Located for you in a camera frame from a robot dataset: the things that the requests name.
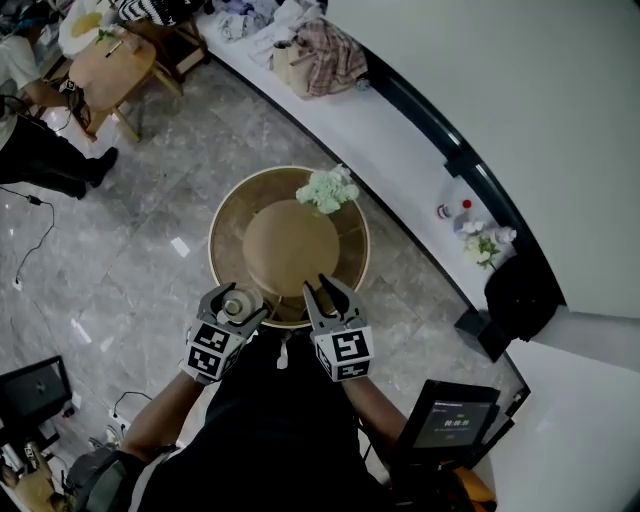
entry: black shirt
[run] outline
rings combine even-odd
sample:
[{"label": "black shirt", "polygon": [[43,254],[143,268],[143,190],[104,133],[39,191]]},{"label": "black shirt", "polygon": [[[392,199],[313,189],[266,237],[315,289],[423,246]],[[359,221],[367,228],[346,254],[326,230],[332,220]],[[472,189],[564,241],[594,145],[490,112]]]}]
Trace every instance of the black shirt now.
[{"label": "black shirt", "polygon": [[258,338],[225,376],[205,426],[153,473],[140,512],[387,508],[359,453],[354,411],[308,337]]}]

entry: black display device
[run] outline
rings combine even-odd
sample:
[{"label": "black display device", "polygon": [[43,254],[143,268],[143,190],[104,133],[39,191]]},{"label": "black display device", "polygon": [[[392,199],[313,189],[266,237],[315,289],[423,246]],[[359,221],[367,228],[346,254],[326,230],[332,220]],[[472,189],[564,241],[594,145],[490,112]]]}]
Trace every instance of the black display device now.
[{"label": "black display device", "polygon": [[62,410],[71,396],[60,356],[0,375],[0,446],[23,445],[22,438]]},{"label": "black display device", "polygon": [[391,467],[437,467],[473,453],[493,423],[500,392],[427,380],[394,448]]}]

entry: marble floor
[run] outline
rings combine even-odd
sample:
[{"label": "marble floor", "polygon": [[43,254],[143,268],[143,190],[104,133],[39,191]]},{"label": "marble floor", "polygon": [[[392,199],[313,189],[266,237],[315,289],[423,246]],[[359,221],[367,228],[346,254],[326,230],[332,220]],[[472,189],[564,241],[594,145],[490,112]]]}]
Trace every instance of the marble floor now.
[{"label": "marble floor", "polygon": [[[104,430],[123,391],[154,395],[173,377],[184,333],[200,297],[213,286],[207,257],[218,204],[242,178],[279,164],[330,169],[335,162],[294,124],[219,64],[201,66],[175,98],[150,82],[127,116],[142,141],[108,119],[91,144],[73,122],[63,134],[86,155],[120,150],[115,168],[82,201],[19,184],[55,205],[56,227],[24,266],[16,267],[50,222],[50,209],[0,191],[0,373],[61,354],[81,399],[78,413],[56,419],[55,447],[68,463]],[[49,111],[52,126],[64,111]],[[456,334],[465,306],[438,270],[366,194],[359,200],[372,236],[361,290],[377,350],[373,380],[409,413],[427,378],[493,386],[508,405],[522,384],[507,361],[492,364]],[[171,245],[180,237],[183,257]],[[200,428],[208,389],[182,432]],[[118,406],[131,420],[145,404]]]}]

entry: black bag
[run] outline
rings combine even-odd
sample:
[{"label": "black bag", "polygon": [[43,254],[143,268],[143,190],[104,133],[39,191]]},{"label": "black bag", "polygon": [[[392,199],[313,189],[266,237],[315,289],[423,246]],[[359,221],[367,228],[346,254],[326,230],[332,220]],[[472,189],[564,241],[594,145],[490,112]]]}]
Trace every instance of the black bag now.
[{"label": "black bag", "polygon": [[509,340],[531,340],[560,304],[553,276],[521,255],[509,259],[495,271],[484,294],[489,315]]},{"label": "black bag", "polygon": [[202,5],[202,0],[120,0],[118,14],[125,21],[148,18],[164,27],[179,25]]}]

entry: cable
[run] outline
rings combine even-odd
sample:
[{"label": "cable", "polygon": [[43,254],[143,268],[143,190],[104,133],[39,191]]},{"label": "cable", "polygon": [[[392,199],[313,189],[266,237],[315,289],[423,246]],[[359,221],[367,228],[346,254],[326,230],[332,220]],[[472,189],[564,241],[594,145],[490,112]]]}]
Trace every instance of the cable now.
[{"label": "cable", "polygon": [[118,414],[117,414],[118,404],[127,395],[140,395],[140,396],[145,397],[149,401],[153,400],[149,395],[147,395],[145,393],[141,393],[140,391],[125,391],[124,393],[122,393],[122,396],[120,398],[118,398],[118,401],[113,406],[113,417],[114,418],[118,417]]},{"label": "cable", "polygon": [[68,96],[66,98],[67,98],[67,107],[69,108],[69,117],[67,117],[67,122],[64,123],[64,126],[62,128],[58,128],[57,130],[55,130],[56,133],[60,133],[67,126],[69,126],[69,122],[71,121],[71,116],[73,115],[73,110],[71,109],[71,98],[69,98]]},{"label": "cable", "polygon": [[64,461],[64,459],[58,455],[56,455],[53,452],[49,452],[51,454],[52,457],[55,457],[56,459],[58,459],[60,462],[62,462],[62,464],[64,464],[64,468],[67,470],[67,474],[69,474],[69,466],[67,465],[67,463]]},{"label": "cable", "polygon": [[4,190],[5,192],[9,192],[10,194],[14,194],[16,196],[24,197],[27,201],[29,200],[29,196],[25,196],[24,194],[21,194],[20,192],[15,192],[13,190],[9,190],[8,188],[4,188],[4,187],[0,187],[0,189]]},{"label": "cable", "polygon": [[6,192],[10,192],[10,193],[15,194],[17,196],[24,197],[25,199],[27,199],[27,201],[29,201],[31,204],[35,204],[36,206],[40,206],[41,204],[47,204],[51,208],[51,226],[49,226],[49,229],[47,229],[45,234],[42,235],[42,238],[40,239],[40,242],[38,243],[38,245],[36,245],[35,247],[32,247],[31,249],[29,249],[27,251],[27,254],[24,255],[24,258],[22,258],[22,261],[20,262],[20,265],[18,266],[18,270],[16,271],[16,277],[14,278],[14,282],[17,284],[19,282],[18,278],[20,277],[20,271],[22,270],[22,267],[24,266],[25,262],[27,261],[27,258],[29,257],[29,255],[32,252],[37,251],[38,249],[40,249],[40,247],[42,247],[42,244],[44,243],[44,239],[47,238],[47,235],[51,232],[51,230],[56,227],[56,210],[53,207],[53,205],[48,201],[42,201],[41,199],[39,199],[39,198],[37,198],[35,196],[31,196],[31,195],[25,196],[25,195],[19,194],[18,192],[14,192],[13,190],[6,189],[4,187],[0,187],[0,188],[2,190],[5,190]]},{"label": "cable", "polygon": [[[19,114],[18,112],[16,112],[16,110],[9,105],[9,108],[11,108],[11,110],[13,110],[13,113],[16,115],[22,115],[23,117],[30,117],[33,119],[34,122],[36,122],[36,118],[34,116],[31,115],[30,111],[29,111],[29,105],[27,105],[27,103],[25,103],[24,100],[18,98],[17,96],[11,96],[8,94],[3,94],[0,95],[1,98],[11,98],[12,100],[17,101],[18,103],[22,104],[22,106],[26,109],[27,113],[26,114]],[[67,126],[69,126],[69,123],[71,122],[71,116],[73,115],[73,109],[71,108],[71,98],[69,96],[65,95],[65,98],[67,98],[67,108],[69,109],[69,116],[67,117],[67,122],[64,123],[64,126],[62,128],[58,128],[57,130],[53,130],[55,133],[60,133],[62,130],[64,130]]]}]

